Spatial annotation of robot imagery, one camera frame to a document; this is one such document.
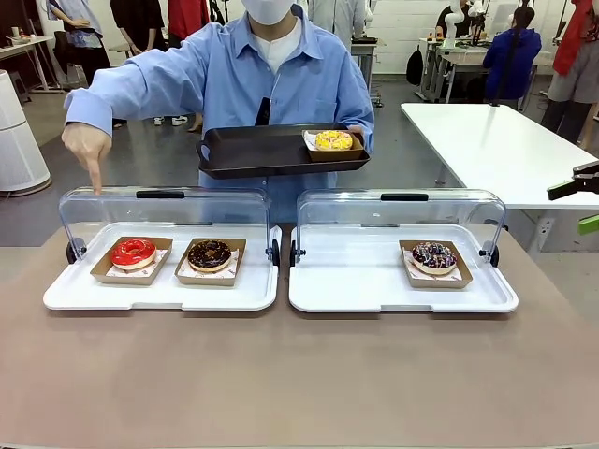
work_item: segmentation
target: hand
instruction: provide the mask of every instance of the hand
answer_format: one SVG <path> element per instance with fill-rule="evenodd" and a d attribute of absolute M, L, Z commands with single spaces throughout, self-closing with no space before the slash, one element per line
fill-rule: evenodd
<path fill-rule="evenodd" d="M 65 146 L 77 156 L 79 162 L 90 173 L 94 192 L 102 192 L 100 162 L 112 147 L 112 138 L 104 131 L 85 123 L 68 124 L 63 132 Z"/>
<path fill-rule="evenodd" d="M 71 22 L 71 25 L 73 25 L 75 28 L 87 28 L 90 26 L 90 21 L 86 19 L 75 19 Z"/>
<path fill-rule="evenodd" d="M 364 128 L 362 128 L 359 124 L 350 124 L 347 128 L 347 131 L 353 134 L 359 134 L 362 136 L 362 143 L 366 145 L 366 134 L 364 133 Z"/>

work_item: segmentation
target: white sneaker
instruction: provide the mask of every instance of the white sneaker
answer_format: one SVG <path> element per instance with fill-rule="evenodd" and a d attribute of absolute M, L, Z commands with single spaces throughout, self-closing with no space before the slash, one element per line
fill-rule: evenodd
<path fill-rule="evenodd" d="M 173 126 L 181 126 L 182 124 L 187 123 L 187 117 L 185 117 L 184 115 L 180 117 L 173 117 L 171 121 Z"/>

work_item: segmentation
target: blue jacket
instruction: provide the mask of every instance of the blue jacket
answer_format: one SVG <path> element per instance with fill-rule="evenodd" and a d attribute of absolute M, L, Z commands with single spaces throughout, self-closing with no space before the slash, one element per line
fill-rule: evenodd
<path fill-rule="evenodd" d="M 98 70 L 89 89 L 67 97 L 66 121 L 87 123 L 109 135 L 112 117 L 139 120 L 203 112 L 204 131 L 253 126 L 267 97 L 270 124 L 360 125 L 371 152 L 374 115 L 362 73 L 339 38 L 312 25 L 301 7 L 293 6 L 292 12 L 302 21 L 301 41 L 277 74 L 261 56 L 246 13 L 226 26 L 208 24 L 180 50 L 152 50 L 121 67 Z M 335 173 L 228 181 L 199 176 L 203 187 L 266 190 L 275 223 L 294 223 L 298 195 L 332 188 L 336 180 Z"/>
<path fill-rule="evenodd" d="M 499 89 L 514 32 L 515 30 L 512 28 L 497 35 L 485 56 L 483 66 L 490 68 L 486 90 L 486 97 L 489 99 L 495 98 Z M 524 96 L 534 58 L 541 51 L 541 46 L 541 36 L 534 29 L 520 30 L 518 46 L 514 52 L 514 59 L 501 100 L 515 100 Z"/>

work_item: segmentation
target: yellow donut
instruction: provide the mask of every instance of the yellow donut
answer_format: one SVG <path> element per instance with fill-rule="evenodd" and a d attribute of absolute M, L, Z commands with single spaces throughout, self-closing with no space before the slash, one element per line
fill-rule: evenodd
<path fill-rule="evenodd" d="M 323 152 L 349 150 L 354 141 L 343 131 L 323 131 L 316 135 L 316 148 Z"/>

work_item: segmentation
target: desk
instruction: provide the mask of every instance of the desk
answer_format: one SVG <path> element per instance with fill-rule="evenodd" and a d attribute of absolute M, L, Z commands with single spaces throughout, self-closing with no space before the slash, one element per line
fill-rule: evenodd
<path fill-rule="evenodd" d="M 39 80 L 41 81 L 42 91 L 41 92 L 62 92 L 51 90 L 48 86 L 48 82 L 46 81 L 46 76 L 44 75 L 44 70 L 39 62 L 39 57 L 37 56 L 36 45 L 41 44 L 42 42 L 48 42 L 50 40 L 54 40 L 53 37 L 46 36 L 37 36 L 35 39 L 27 42 L 26 44 L 14 45 L 12 47 L 5 47 L 0 49 L 0 61 L 3 59 L 11 58 L 12 56 L 16 56 L 18 54 L 23 54 L 27 52 L 32 52 L 34 54 L 34 63 L 36 65 L 37 75 L 39 76 Z"/>
<path fill-rule="evenodd" d="M 443 74 L 446 72 L 447 65 L 451 65 L 451 69 L 447 75 L 448 78 L 448 87 L 447 87 L 447 95 L 446 95 L 446 103 L 449 103 L 449 99 L 451 96 L 451 90 L 453 88 L 453 82 L 456 78 L 456 73 L 486 73 L 487 69 L 483 68 L 483 61 L 485 59 L 485 55 L 487 54 L 487 49 L 481 49 L 474 47 L 472 49 L 468 49 L 467 51 L 442 51 L 441 59 L 442 64 L 439 69 L 438 76 L 440 77 L 437 82 L 439 85 L 443 84 Z M 541 50 L 539 54 L 534 58 L 533 61 L 533 70 L 531 71 L 531 76 L 529 79 L 529 86 L 533 85 L 534 77 L 536 76 L 536 71 L 540 65 L 553 65 L 553 55 L 548 52 Z"/>
<path fill-rule="evenodd" d="M 109 51 L 114 51 L 117 53 L 124 53 L 127 59 L 133 56 L 133 51 L 131 47 L 126 42 L 124 44 L 115 45 L 114 47 L 110 47 Z"/>
<path fill-rule="evenodd" d="M 383 46 L 386 46 L 386 43 L 383 41 L 383 39 L 378 38 L 378 41 L 372 44 L 352 44 L 351 51 L 352 56 L 358 57 L 358 65 L 362 71 L 362 75 L 364 75 L 364 79 L 366 80 L 368 92 L 371 94 L 371 101 L 377 108 L 383 107 L 383 103 L 381 101 L 381 95 L 379 93 L 373 94 L 372 91 L 374 50 L 377 47 Z"/>
<path fill-rule="evenodd" d="M 464 187 L 492 192 L 509 209 L 544 211 L 530 254 L 542 248 L 556 210 L 599 210 L 599 196 L 592 193 L 548 200 L 550 186 L 597 159 L 517 111 L 416 103 L 402 104 L 402 111 L 441 159 L 439 184 L 449 170 Z"/>
<path fill-rule="evenodd" d="M 416 94 L 425 101 L 439 103 L 441 101 L 444 81 L 447 79 L 447 93 L 445 102 L 449 103 L 456 73 L 487 73 L 483 68 L 483 60 L 487 54 L 484 47 L 457 47 L 452 50 L 442 49 L 438 42 L 425 42 L 425 67 L 423 70 L 420 87 Z M 549 51 L 540 51 L 533 62 L 530 85 L 532 85 L 536 71 L 540 65 L 552 65 L 553 55 Z"/>
<path fill-rule="evenodd" d="M 59 313 L 60 230 L 0 285 L 0 441 L 94 449 L 599 442 L 599 329 L 507 233 L 502 317 Z"/>

